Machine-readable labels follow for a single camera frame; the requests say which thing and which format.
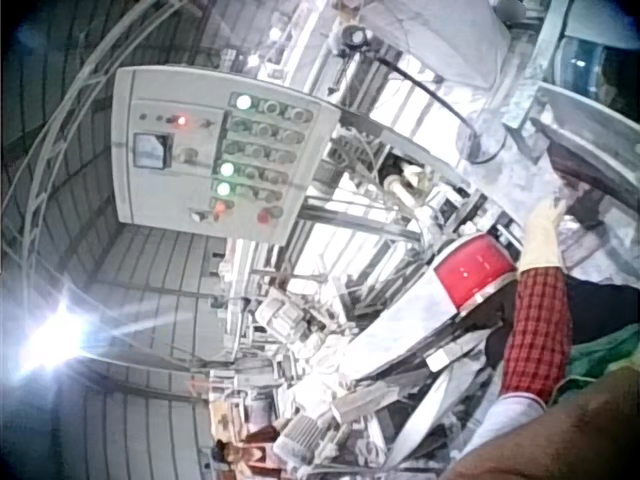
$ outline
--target control panel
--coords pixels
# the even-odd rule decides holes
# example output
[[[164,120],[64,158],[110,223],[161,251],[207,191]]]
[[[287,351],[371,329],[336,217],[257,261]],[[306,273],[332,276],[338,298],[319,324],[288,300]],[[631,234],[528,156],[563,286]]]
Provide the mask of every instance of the control panel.
[[[339,117],[251,78],[121,68],[111,119],[118,218],[284,245]]]

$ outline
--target worker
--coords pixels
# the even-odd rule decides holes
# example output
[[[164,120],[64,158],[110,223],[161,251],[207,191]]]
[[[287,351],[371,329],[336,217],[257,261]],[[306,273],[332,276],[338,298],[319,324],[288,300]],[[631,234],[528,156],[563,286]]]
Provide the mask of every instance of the worker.
[[[280,436],[288,419],[278,419],[247,434],[241,444],[217,440],[211,451],[215,462],[226,463],[240,478],[285,478],[280,459],[273,453],[273,444]]]
[[[527,221],[501,394],[443,479],[640,478],[639,370],[608,373],[547,410],[571,350],[556,235],[564,212],[545,199]]]

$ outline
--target white glove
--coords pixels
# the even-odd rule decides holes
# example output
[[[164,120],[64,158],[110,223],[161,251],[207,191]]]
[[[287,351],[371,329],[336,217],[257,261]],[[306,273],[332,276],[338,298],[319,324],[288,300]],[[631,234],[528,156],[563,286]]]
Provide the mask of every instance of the white glove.
[[[545,198],[533,209],[525,226],[519,274],[541,267],[560,267],[564,270],[556,227],[566,210],[567,203],[564,200],[556,202],[552,197]]]

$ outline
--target ceiling light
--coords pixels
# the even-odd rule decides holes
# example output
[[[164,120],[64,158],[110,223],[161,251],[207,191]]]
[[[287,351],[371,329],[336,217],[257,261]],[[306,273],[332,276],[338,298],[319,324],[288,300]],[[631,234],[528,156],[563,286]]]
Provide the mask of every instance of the ceiling light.
[[[247,66],[257,67],[258,65],[260,65],[260,57],[256,53],[249,55],[249,58],[247,58]]]
[[[272,41],[277,42],[282,38],[282,30],[277,27],[273,27],[271,30],[269,30],[269,38]]]
[[[85,322],[60,304],[58,311],[36,330],[23,349],[26,371],[53,368],[82,354]]]

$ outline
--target red checkered sleeve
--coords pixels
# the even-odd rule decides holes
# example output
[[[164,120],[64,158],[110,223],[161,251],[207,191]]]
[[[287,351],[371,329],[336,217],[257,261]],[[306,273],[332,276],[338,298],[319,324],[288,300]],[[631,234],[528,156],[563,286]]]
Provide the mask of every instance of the red checkered sleeve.
[[[518,282],[514,327],[505,351],[502,394],[530,393],[545,403],[551,400],[569,361],[571,323],[562,270],[525,271]]]

